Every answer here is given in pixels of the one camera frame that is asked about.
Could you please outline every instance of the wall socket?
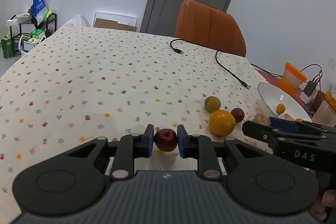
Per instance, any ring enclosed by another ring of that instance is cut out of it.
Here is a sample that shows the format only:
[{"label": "wall socket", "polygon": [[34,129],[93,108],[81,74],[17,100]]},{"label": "wall socket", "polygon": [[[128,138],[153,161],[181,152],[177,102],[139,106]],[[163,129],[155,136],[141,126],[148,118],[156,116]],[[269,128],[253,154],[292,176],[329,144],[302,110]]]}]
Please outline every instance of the wall socket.
[{"label": "wall socket", "polygon": [[331,57],[329,57],[327,65],[329,68],[334,70],[336,68],[336,61],[332,59]]}]

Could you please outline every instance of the green bag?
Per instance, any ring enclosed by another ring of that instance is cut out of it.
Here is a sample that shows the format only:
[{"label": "green bag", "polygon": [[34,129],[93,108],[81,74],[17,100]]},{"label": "green bag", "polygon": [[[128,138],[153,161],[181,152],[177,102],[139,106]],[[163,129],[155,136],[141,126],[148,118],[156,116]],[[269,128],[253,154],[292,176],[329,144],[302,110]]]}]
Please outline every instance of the green bag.
[{"label": "green bag", "polygon": [[8,38],[8,36],[2,38],[1,47],[4,58],[8,59],[13,56],[13,43],[11,38]]}]

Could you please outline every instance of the leather chair back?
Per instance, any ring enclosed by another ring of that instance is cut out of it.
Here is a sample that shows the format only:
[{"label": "leather chair back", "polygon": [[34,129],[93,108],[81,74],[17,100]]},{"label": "leather chair back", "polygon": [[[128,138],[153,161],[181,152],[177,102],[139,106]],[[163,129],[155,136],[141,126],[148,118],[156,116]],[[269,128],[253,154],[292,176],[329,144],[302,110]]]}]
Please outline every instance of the leather chair back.
[{"label": "leather chair back", "polygon": [[175,36],[221,52],[246,56],[245,40],[234,18],[195,0],[182,2]]}]

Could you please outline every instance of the orange cup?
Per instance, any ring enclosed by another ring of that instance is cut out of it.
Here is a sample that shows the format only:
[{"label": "orange cup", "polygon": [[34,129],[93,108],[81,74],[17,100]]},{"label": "orange cup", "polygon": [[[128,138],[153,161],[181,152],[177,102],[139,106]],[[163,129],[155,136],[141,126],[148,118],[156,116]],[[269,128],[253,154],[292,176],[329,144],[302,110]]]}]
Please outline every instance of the orange cup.
[{"label": "orange cup", "polygon": [[285,71],[278,83],[278,88],[288,95],[293,96],[299,86],[307,80],[307,77],[290,63],[286,63]]}]

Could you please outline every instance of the orange packaging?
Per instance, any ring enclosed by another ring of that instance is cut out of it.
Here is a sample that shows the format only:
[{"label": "orange packaging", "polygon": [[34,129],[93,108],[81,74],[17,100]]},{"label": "orange packaging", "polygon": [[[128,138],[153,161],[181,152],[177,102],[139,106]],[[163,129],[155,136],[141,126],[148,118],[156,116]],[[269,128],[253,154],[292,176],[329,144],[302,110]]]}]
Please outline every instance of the orange packaging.
[{"label": "orange packaging", "polygon": [[293,96],[307,77],[290,63],[286,63],[285,71],[278,83],[278,88]]},{"label": "orange packaging", "polygon": [[324,98],[331,105],[331,107],[336,111],[336,85],[331,83],[329,90],[324,95]]}]

